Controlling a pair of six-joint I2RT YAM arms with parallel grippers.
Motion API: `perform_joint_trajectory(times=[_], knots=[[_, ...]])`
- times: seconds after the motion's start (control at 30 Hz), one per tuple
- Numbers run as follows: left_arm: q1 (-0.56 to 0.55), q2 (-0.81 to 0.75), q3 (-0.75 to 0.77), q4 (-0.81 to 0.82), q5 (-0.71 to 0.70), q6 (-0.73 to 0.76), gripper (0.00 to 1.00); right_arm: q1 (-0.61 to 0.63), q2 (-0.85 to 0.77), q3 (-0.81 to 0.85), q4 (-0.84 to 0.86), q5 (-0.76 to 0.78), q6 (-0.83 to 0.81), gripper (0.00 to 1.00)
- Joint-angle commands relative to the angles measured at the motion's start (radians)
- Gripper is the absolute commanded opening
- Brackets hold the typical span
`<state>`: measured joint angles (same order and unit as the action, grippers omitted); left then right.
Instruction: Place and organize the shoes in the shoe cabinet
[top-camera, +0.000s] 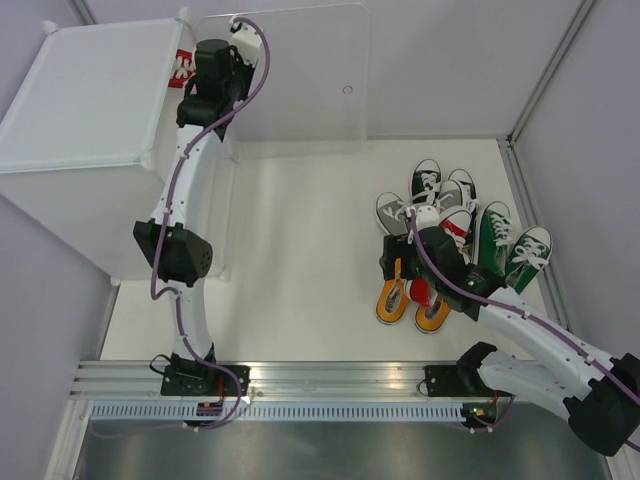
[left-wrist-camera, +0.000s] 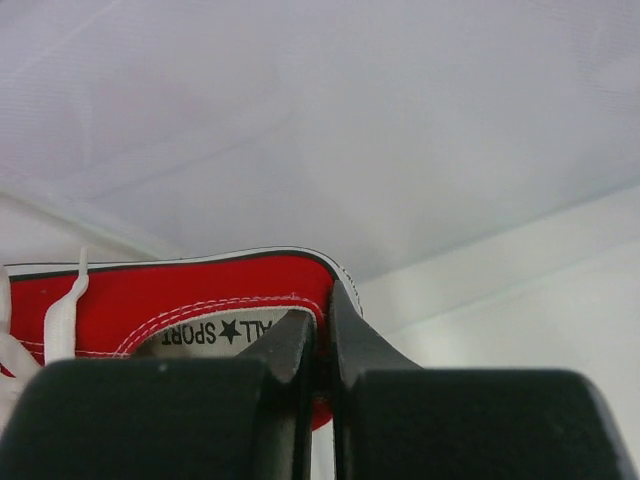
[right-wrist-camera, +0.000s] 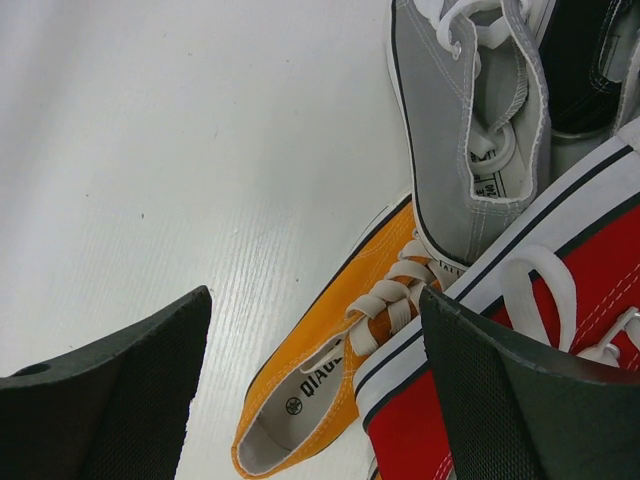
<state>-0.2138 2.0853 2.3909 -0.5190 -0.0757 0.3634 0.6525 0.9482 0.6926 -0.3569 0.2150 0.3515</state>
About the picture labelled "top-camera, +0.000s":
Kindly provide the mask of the red sneaker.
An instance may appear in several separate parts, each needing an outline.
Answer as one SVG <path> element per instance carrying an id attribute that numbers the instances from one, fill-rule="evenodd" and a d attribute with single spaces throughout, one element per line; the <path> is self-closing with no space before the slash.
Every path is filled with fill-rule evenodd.
<path id="1" fill-rule="evenodd" d="M 462 293 L 463 280 L 470 267 L 465 262 L 456 240 L 443 226 L 434 226 L 420 232 L 412 230 L 413 244 L 422 261 L 422 279 L 443 297 L 452 310 L 462 313 L 470 299 Z"/>
<path id="2" fill-rule="evenodd" d="M 194 73 L 195 63 L 193 53 L 184 49 L 177 49 L 168 86 L 170 88 L 181 89 Z"/>

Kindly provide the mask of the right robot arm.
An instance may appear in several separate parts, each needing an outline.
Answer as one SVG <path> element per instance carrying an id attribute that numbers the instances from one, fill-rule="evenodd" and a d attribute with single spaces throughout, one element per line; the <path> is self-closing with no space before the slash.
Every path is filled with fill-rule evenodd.
<path id="1" fill-rule="evenodd" d="M 415 237 L 385 236 L 379 265 L 386 278 L 426 281 L 454 311 L 500 332 L 535 360 L 512 359 L 480 343 L 458 361 L 456 381 L 463 392 L 478 395 L 488 388 L 535 404 L 605 456 L 638 449 L 637 357 L 617 358 L 549 320 L 500 276 L 466 262 L 441 227 Z"/>

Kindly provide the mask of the transparent cabinet door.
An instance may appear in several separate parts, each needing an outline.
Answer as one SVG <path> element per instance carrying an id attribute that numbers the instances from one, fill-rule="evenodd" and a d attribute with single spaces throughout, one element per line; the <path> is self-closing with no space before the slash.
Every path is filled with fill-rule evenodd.
<path id="1" fill-rule="evenodd" d="M 371 15 L 359 3 L 248 11 L 271 62 L 256 99 L 229 127 L 237 156 L 351 154 L 367 138 Z"/>

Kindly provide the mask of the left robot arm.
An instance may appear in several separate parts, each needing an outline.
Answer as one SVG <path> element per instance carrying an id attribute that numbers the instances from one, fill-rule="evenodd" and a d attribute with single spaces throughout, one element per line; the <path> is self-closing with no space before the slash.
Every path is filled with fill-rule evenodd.
<path id="1" fill-rule="evenodd" d="M 246 99 L 254 70 L 235 46 L 220 39 L 199 42 L 193 61 L 195 72 L 177 106 L 169 178 L 149 220 L 136 222 L 133 236 L 152 268 L 152 298 L 171 301 L 175 343 L 163 371 L 162 395 L 241 397 L 246 376 L 217 362 L 206 322 L 204 280 L 214 248 L 198 223 L 229 115 Z"/>

